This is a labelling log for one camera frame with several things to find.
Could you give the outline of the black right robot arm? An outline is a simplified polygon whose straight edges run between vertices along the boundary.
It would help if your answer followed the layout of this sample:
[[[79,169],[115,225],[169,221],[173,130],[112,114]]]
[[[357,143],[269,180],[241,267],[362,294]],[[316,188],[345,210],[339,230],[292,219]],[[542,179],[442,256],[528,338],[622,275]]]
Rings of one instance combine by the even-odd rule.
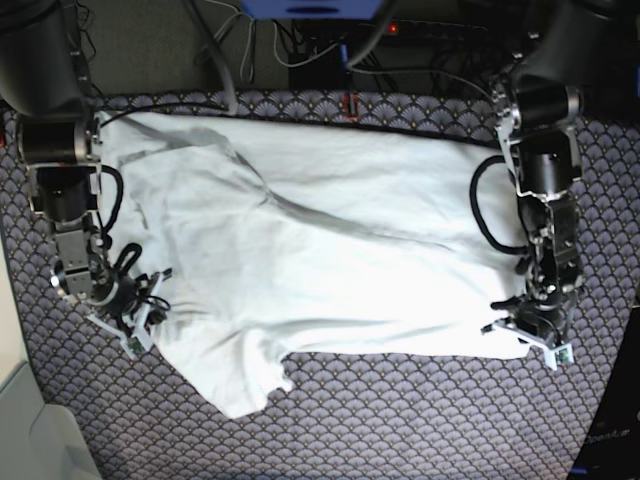
[[[124,182],[100,160],[77,14],[74,1],[2,2],[1,98],[19,114],[17,153],[30,208],[50,226],[53,288],[69,304],[86,305],[89,320],[135,359],[152,349],[149,328],[170,309],[159,291],[171,272],[132,277],[142,254],[137,243],[108,258]]]

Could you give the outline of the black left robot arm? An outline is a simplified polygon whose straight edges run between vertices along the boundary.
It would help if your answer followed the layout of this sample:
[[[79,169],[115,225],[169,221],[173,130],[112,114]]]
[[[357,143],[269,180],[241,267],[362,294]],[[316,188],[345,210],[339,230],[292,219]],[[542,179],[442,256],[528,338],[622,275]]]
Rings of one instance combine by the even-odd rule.
[[[469,200],[476,223],[497,251],[518,257],[523,293],[494,310],[506,312],[483,328],[540,349],[548,368],[574,361],[567,339],[584,274],[572,186],[580,179],[576,120],[582,88],[608,37],[639,13],[636,1],[561,1],[535,49],[495,81],[492,102],[500,152],[476,169]],[[507,246],[490,233],[478,202],[479,181],[504,164],[514,180],[524,246]]]

